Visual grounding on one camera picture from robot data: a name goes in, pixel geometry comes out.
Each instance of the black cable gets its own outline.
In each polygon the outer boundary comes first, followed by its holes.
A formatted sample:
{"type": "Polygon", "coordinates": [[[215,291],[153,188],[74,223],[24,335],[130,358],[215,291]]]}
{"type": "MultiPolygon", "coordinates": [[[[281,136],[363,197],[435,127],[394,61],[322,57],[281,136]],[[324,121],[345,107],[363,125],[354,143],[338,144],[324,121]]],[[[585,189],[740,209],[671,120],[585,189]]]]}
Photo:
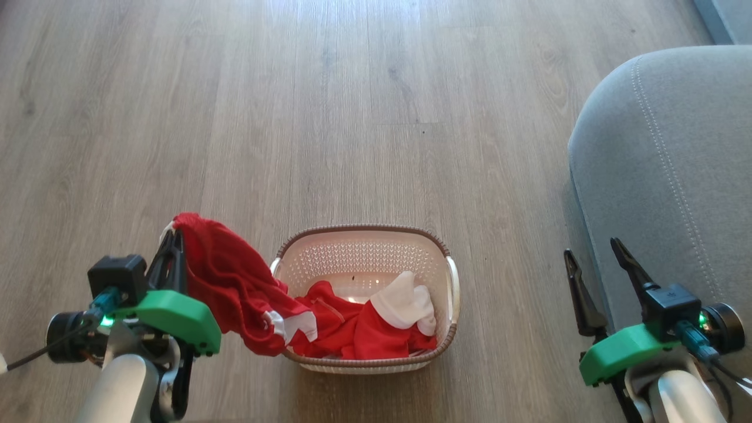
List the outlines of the black cable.
{"type": "Polygon", "coordinates": [[[79,326],[78,329],[72,330],[71,332],[67,333],[66,335],[61,336],[59,339],[57,339],[57,341],[55,341],[55,342],[53,342],[51,344],[46,345],[44,348],[42,348],[42,349],[40,349],[38,351],[35,351],[35,352],[33,352],[33,353],[25,356],[24,358],[22,358],[22,359],[20,359],[18,361],[15,361],[13,363],[8,364],[8,367],[7,367],[8,372],[10,372],[11,370],[16,369],[18,367],[21,367],[21,366],[23,366],[24,364],[26,364],[26,363],[28,363],[30,361],[36,360],[37,358],[41,357],[44,353],[46,353],[47,351],[49,351],[53,347],[56,347],[56,346],[60,345],[62,342],[69,340],[70,338],[72,338],[72,337],[80,334],[81,332],[84,332],[85,330],[88,330],[91,326],[93,326],[91,322],[90,323],[84,323],[81,326],[79,326]]]}
{"type": "Polygon", "coordinates": [[[723,395],[723,400],[726,401],[726,410],[728,411],[726,420],[731,423],[731,421],[734,419],[734,402],[731,398],[731,392],[729,391],[728,387],[726,387],[726,384],[723,383],[722,380],[720,380],[713,367],[708,366],[708,373],[710,373],[711,376],[713,376],[713,379],[715,379],[715,382],[718,384],[718,388],[720,389],[720,393],[721,395],[723,395]]]}
{"type": "Polygon", "coordinates": [[[728,376],[729,379],[731,379],[732,381],[740,384],[741,386],[744,386],[746,388],[752,389],[752,383],[747,382],[746,380],[744,380],[744,379],[740,378],[739,376],[735,375],[734,373],[732,373],[731,370],[728,370],[724,365],[722,365],[720,363],[720,360],[718,360],[718,359],[717,360],[713,360],[711,362],[711,364],[713,366],[715,366],[716,369],[720,370],[721,373],[723,373],[724,375],[728,376]]]}

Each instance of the green led light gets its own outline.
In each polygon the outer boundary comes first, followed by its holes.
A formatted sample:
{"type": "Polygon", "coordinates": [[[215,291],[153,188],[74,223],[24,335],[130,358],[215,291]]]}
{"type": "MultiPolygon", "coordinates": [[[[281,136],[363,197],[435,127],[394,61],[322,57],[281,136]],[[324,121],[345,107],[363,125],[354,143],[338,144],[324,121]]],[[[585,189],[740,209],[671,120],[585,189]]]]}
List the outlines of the green led light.
{"type": "Polygon", "coordinates": [[[107,316],[102,318],[102,321],[99,322],[100,326],[110,327],[115,323],[114,319],[111,319],[107,316]]]}

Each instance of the round black motor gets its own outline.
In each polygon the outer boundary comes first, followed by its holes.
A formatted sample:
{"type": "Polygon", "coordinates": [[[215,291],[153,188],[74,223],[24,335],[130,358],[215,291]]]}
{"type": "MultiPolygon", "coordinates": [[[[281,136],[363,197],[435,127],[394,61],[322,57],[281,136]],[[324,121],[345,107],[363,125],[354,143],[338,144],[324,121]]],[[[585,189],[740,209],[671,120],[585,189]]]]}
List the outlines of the round black motor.
{"type": "Polygon", "coordinates": [[[61,338],[78,330],[81,326],[83,312],[59,313],[52,317],[47,326],[47,345],[53,345],[47,356],[54,363],[80,363],[87,356],[104,356],[107,336],[96,330],[81,332],[62,342],[61,338]]]}
{"type": "Polygon", "coordinates": [[[727,304],[716,303],[702,307],[702,314],[707,321],[703,332],[719,353],[729,354],[744,348],[744,327],[734,309],[727,304]]]}

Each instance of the plastic basket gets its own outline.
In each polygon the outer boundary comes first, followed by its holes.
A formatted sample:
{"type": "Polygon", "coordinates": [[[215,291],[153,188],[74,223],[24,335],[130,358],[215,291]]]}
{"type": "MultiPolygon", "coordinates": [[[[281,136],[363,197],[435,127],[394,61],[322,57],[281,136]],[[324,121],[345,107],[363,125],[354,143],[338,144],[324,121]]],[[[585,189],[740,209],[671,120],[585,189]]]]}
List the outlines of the plastic basket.
{"type": "Polygon", "coordinates": [[[327,280],[338,297],[364,303],[399,273],[415,273],[415,284],[431,294],[438,347],[409,358],[336,360],[309,358],[292,349],[285,357],[306,369],[337,374],[380,374],[417,370],[449,348],[459,317],[459,277],[447,247],[431,233],[410,227],[336,226],[303,231],[288,240],[271,264],[275,277],[302,297],[327,280]]]}

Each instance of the wood grain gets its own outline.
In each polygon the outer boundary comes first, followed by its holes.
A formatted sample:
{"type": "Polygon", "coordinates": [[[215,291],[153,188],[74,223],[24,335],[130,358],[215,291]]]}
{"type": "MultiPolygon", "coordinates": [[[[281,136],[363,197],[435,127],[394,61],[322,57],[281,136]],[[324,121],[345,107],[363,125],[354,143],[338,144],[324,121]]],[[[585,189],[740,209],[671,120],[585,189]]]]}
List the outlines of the wood grain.
{"type": "MultiPolygon", "coordinates": [[[[309,373],[233,334],[188,421],[619,421],[581,386],[561,253],[593,281],[566,144],[640,53],[708,44],[691,0],[0,0],[0,350],[89,301],[102,255],[150,257],[181,211],[271,259],[324,224],[436,232],[455,343],[415,373],[309,373]]],[[[0,378],[3,421],[71,421],[97,369],[0,378]]]]}

